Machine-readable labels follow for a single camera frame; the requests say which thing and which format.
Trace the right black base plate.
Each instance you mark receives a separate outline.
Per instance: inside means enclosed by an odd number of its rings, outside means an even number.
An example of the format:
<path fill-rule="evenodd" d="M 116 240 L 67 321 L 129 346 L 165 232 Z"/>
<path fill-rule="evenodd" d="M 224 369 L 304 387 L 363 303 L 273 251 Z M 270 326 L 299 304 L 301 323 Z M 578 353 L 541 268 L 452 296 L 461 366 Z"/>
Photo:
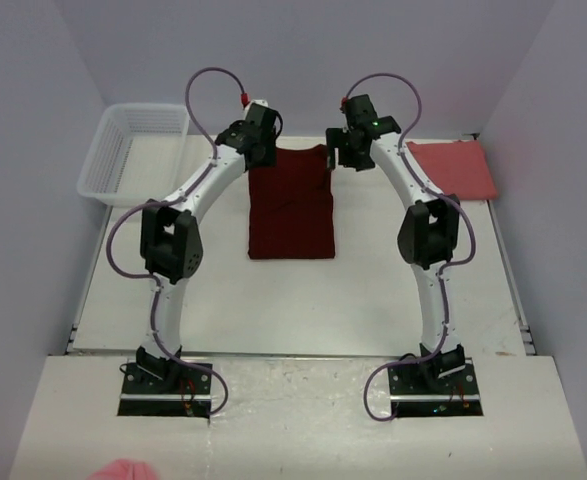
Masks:
<path fill-rule="evenodd" d="M 480 417 L 484 414 L 474 364 L 443 378 L 430 377 L 420 365 L 388 369 L 394 419 Z"/>

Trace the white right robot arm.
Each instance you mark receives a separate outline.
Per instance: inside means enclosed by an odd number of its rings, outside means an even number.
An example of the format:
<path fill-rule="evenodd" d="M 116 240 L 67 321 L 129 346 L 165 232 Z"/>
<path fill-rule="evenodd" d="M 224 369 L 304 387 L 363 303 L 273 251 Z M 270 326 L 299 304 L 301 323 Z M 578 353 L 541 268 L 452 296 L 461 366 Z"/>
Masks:
<path fill-rule="evenodd" d="M 445 195 L 410 152 L 391 116 L 380 117 L 368 95 L 341 102 L 346 125 L 326 130 L 328 167 L 356 171 L 380 168 L 405 208 L 397 235 L 402 259 L 412 268 L 422 316 L 421 355 L 425 370 L 441 379 L 460 371 L 464 352 L 446 292 L 445 266 L 453 258 L 459 232 L 459 199 Z"/>

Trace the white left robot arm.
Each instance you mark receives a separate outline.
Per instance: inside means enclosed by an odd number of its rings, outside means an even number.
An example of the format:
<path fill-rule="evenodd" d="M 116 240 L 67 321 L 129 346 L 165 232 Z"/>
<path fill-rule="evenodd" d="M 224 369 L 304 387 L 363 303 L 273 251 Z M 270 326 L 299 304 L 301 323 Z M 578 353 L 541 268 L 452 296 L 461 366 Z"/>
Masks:
<path fill-rule="evenodd" d="M 276 164 L 278 111 L 253 100 L 244 117 L 215 139 L 214 158 L 157 206 L 142 210 L 140 253 L 147 272 L 158 279 L 150 326 L 136 363 L 157 378 L 168 375 L 181 353 L 180 322 L 189 279 L 200 267 L 204 248 L 200 224 L 219 196 L 253 168 Z"/>

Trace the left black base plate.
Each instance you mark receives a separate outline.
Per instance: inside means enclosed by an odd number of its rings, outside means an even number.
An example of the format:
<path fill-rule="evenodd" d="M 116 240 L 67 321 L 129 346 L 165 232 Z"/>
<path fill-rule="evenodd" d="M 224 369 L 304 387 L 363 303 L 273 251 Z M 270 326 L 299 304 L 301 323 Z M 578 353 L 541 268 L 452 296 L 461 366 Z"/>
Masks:
<path fill-rule="evenodd" d="M 136 363 L 122 364 L 123 383 L 117 415 L 120 417 L 174 417 L 209 419 L 212 410 L 209 374 L 178 365 L 160 379 Z"/>

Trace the folded pink t shirt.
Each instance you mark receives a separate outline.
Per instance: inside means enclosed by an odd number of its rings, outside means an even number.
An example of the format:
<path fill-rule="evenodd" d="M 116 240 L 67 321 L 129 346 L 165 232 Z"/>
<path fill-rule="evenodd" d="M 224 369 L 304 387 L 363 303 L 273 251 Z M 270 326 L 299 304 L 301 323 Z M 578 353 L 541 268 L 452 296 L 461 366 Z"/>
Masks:
<path fill-rule="evenodd" d="M 498 198 L 485 152 L 478 141 L 408 142 L 407 145 L 422 170 L 445 194 L 455 194 L 463 201 Z"/>

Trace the pink cloth at bottom edge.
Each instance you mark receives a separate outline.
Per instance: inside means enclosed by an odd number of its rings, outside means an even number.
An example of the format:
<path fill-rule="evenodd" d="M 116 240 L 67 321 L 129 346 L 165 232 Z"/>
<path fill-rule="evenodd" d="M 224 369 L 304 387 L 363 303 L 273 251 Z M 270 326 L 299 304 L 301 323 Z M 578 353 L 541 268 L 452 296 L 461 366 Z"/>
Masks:
<path fill-rule="evenodd" d="M 87 477 L 88 480 L 158 480 L 159 474 L 147 462 L 117 459 Z"/>

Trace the aluminium table edge rail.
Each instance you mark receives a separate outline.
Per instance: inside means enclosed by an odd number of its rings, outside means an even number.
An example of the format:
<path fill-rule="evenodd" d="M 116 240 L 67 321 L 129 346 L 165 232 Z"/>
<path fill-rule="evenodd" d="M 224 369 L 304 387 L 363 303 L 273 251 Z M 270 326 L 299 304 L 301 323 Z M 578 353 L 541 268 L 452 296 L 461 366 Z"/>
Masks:
<path fill-rule="evenodd" d="M 529 325 L 529 322 L 526 318 L 526 315 L 523 310 L 521 297 L 519 294 L 518 286 L 516 283 L 516 279 L 513 274 L 511 262 L 508 256 L 508 252 L 506 249 L 506 245 L 504 242 L 504 237 L 502 233 L 502 229 L 497 217 L 497 212 L 495 209 L 494 202 L 491 200 L 487 201 L 489 214 L 491 217 L 493 229 L 496 235 L 497 245 L 500 252 L 500 256 L 502 259 L 502 264 L 505 270 L 506 281 L 508 284 L 509 292 L 511 295 L 512 303 L 514 306 L 514 312 L 517 317 L 518 328 L 520 331 L 520 336 L 522 338 L 522 343 L 524 346 L 525 354 L 527 356 L 537 356 L 537 348 L 535 346 L 535 341 L 532 335 L 532 331 Z"/>

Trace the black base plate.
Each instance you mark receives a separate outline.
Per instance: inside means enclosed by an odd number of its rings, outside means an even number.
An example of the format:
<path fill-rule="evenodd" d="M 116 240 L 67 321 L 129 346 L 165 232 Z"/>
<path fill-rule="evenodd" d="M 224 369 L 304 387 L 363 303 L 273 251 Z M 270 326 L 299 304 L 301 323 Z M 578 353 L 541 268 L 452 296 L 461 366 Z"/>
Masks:
<path fill-rule="evenodd" d="M 120 417 L 174 417 L 209 419 L 212 410 L 209 374 L 178 365 L 160 379 L 136 363 L 122 364 L 123 383 L 117 415 Z"/>
<path fill-rule="evenodd" d="M 443 378 L 430 377 L 420 365 L 388 369 L 394 419 L 480 417 L 484 414 L 474 364 Z"/>

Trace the dark red t shirt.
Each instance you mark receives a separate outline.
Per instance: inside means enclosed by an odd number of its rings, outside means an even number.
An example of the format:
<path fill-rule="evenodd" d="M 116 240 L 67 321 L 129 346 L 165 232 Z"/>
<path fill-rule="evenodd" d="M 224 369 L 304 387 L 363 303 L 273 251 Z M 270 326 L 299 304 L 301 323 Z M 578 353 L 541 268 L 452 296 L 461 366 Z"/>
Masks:
<path fill-rule="evenodd" d="M 336 254 L 332 172 L 327 148 L 278 148 L 276 165 L 248 174 L 248 256 L 252 260 L 328 260 Z"/>

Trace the white plastic basket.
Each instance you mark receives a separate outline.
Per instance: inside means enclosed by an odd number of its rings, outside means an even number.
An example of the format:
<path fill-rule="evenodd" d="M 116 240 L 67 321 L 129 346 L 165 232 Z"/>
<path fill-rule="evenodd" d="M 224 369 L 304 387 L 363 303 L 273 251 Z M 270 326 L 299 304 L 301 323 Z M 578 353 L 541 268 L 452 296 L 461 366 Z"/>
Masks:
<path fill-rule="evenodd" d="M 189 115 L 182 105 L 108 107 L 87 153 L 77 193 L 124 208 L 164 198 L 176 188 L 188 128 Z"/>

